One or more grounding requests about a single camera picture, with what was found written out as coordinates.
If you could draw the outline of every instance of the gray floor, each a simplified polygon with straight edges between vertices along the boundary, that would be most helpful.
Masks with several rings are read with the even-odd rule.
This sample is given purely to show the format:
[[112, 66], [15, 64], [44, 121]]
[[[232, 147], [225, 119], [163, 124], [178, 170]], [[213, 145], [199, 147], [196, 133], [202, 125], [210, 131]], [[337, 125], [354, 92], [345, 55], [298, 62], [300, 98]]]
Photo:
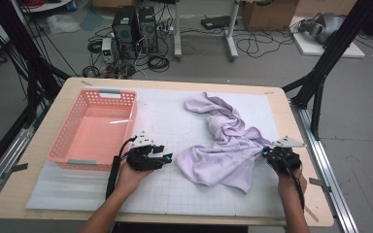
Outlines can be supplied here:
[[[85, 11], [77, 11], [71, 15], [79, 22], [86, 16]], [[194, 21], [195, 19], [185, 19], [183, 24], [194, 24]], [[110, 23], [109, 20], [104, 20], [95, 31]], [[51, 39], [77, 73], [81, 73], [88, 64], [86, 45], [93, 33], [94, 31], [79, 31], [51, 35]], [[181, 62], [176, 62], [170, 55], [170, 69], [164, 73], [145, 71], [148, 80], [284, 86], [308, 74], [319, 59], [316, 56], [301, 55], [293, 44], [281, 46], [278, 51], [257, 59], [239, 52], [239, 57], [231, 63], [223, 37], [183, 34], [182, 44], [184, 55]], [[366, 54], [365, 58], [342, 58], [325, 84], [320, 135], [358, 230], [373, 232], [373, 50], [361, 43], [356, 44]], [[262, 50], [275, 47], [272, 44], [261, 45]], [[55, 66], [72, 74], [54, 49], [50, 49], [50, 54]], [[145, 80], [146, 77], [137, 73], [133, 79]], [[0, 138], [25, 105], [12, 64], [0, 64]], [[82, 224], [80, 221], [0, 219], [0, 232], [77, 231]], [[337, 223], [329, 228], [312, 230], [341, 232]], [[250, 232], [285, 230], [281, 227], [250, 227]]]

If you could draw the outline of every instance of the purple fabric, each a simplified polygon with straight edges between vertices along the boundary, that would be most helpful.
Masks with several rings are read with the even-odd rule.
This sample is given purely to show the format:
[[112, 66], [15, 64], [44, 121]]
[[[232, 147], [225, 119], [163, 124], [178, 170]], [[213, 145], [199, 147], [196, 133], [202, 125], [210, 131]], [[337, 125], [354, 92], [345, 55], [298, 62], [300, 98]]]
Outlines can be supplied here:
[[195, 113], [209, 114], [208, 126], [216, 142], [209, 147], [194, 146], [177, 158], [177, 165], [194, 183], [217, 183], [238, 187], [248, 193], [253, 183], [255, 160], [271, 142], [255, 127], [245, 129], [236, 109], [206, 92], [189, 97], [185, 107]]

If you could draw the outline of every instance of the human arm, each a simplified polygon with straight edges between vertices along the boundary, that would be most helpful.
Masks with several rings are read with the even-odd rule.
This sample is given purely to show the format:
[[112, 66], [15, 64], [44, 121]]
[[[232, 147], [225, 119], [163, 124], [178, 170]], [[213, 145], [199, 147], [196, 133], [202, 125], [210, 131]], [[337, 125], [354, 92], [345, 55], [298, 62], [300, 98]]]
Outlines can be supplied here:
[[142, 178], [151, 172], [135, 171], [127, 163], [120, 165], [119, 177], [114, 192], [89, 218], [80, 233], [108, 232], [125, 200], [135, 191]]
[[[301, 170], [298, 169], [294, 171], [294, 175], [299, 179], [302, 192], [305, 193], [307, 189], [307, 180], [305, 180]], [[287, 232], [309, 233], [310, 229], [301, 208], [301, 201], [294, 180], [291, 176], [285, 174], [278, 174], [278, 178], [278, 192], [286, 215]]]

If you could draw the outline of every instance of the wooden tabletop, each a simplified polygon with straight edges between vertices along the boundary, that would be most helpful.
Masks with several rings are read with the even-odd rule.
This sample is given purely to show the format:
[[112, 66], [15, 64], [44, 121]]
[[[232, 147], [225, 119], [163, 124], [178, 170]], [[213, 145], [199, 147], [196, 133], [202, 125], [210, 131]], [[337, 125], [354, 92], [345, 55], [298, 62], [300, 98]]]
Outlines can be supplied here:
[[[283, 138], [289, 136], [300, 142], [303, 141], [289, 107], [288, 99], [284, 92], [278, 87], [70, 78], [62, 87], [51, 109], [19, 161], [19, 164], [28, 163], [28, 168], [13, 173], [1, 191], [0, 218], [87, 220], [91, 216], [92, 212], [39, 211], [25, 209], [26, 203], [38, 181], [44, 162], [47, 159], [51, 143], [59, 132], [76, 96], [87, 85], [265, 95], [269, 100], [279, 137]], [[308, 178], [316, 179], [317, 174], [308, 151], [303, 148], [294, 149], [294, 151], [299, 153], [301, 157], [304, 177], [307, 180]], [[305, 199], [305, 217], [310, 226], [331, 226], [333, 224], [332, 213], [322, 193], [322, 189], [319, 186], [308, 185]], [[119, 214], [116, 220], [196, 224], [285, 225], [283, 219], [241, 216]]]

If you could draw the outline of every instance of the basket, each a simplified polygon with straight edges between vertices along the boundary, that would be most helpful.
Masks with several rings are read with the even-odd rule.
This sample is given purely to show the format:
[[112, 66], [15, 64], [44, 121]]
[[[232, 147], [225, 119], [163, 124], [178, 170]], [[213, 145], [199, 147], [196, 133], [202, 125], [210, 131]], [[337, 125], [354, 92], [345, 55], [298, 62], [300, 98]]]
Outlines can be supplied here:
[[48, 154], [66, 169], [108, 171], [129, 139], [136, 117], [136, 92], [84, 89], [65, 119]]

